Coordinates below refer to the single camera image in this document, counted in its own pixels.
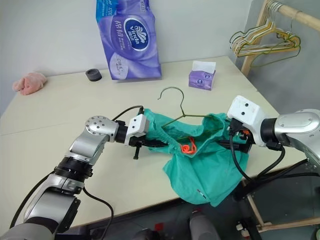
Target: floor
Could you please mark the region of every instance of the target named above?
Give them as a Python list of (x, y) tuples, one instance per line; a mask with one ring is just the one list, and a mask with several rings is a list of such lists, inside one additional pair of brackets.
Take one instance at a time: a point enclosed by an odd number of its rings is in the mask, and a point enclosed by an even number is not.
[[(304, 165), (292, 173), (310, 172), (314, 169)], [(253, 193), (253, 199), (265, 222), (274, 224), (297, 221), (320, 216), (320, 177), (304, 176), (278, 179)], [(136, 232), (150, 228), (160, 231), (168, 240), (189, 240), (189, 217), (193, 210), (201, 210), (214, 224), (221, 240), (242, 240), (235, 226), (243, 217), (252, 215), (248, 203), (235, 202), (227, 197), (219, 206), (209, 204), (192, 205), (184, 201), (152, 209), (151, 212), (115, 219), (110, 226), (106, 240), (130, 240)], [(267, 231), (261, 234), (263, 240), (315, 240), (318, 226), (304, 226)]]

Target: white wall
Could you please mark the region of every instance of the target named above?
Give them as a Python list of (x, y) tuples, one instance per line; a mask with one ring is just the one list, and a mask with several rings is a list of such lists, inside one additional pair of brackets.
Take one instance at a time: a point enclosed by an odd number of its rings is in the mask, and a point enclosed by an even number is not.
[[(251, 1), (150, 0), (160, 61), (233, 57), (229, 38), (244, 29)], [(95, 8), (95, 0), (0, 0), (0, 114), (29, 72), (107, 68)]]

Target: logo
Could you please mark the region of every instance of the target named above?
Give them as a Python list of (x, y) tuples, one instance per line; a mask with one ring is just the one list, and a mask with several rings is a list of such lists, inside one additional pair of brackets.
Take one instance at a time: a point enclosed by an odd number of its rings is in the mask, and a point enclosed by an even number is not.
[(127, 18), (124, 21), (124, 29), (131, 46), (136, 51), (143, 51), (147, 48), (149, 37), (146, 27), (135, 18)]

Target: gray wall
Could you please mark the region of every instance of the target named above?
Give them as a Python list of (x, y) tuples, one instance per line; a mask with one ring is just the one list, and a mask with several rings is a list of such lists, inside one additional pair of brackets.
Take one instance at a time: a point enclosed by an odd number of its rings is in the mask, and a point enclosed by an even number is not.
[[(320, 0), (281, 0), (282, 3), (320, 19)], [(263, 0), (253, 0), (246, 30), (256, 25)], [(291, 19), (276, 13), (276, 26), (288, 31)], [(297, 57), (252, 68), (248, 79), (279, 113), (300, 109), (320, 109), (320, 32), (297, 21), (292, 22), (292, 32), (301, 38), (301, 52)], [(263, 43), (277, 43), (273, 36), (266, 36)], [(253, 64), (268, 63), (295, 52), (262, 55)], [(242, 58), (237, 59), (237, 66)]]

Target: teal garment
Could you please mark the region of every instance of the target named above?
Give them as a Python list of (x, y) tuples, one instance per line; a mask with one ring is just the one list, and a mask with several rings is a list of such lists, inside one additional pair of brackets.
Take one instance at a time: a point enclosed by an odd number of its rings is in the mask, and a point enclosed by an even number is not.
[[(190, 125), (175, 121), (164, 128), (161, 126), (172, 118), (144, 110), (149, 120), (147, 139), (157, 139), (168, 144), (165, 147), (150, 147), (154, 152), (172, 154), (163, 170), (170, 179), (173, 190), (183, 200), (192, 204), (210, 203), (217, 206), (238, 185), (242, 175), (232, 159), (231, 151), (217, 141), (228, 140), (227, 127), (230, 122), (225, 113), (209, 114), (202, 125)], [(184, 154), (180, 144), (189, 144), (187, 136), (193, 136), (197, 152)], [(242, 169), (246, 169), (248, 154), (236, 151), (236, 158)]]

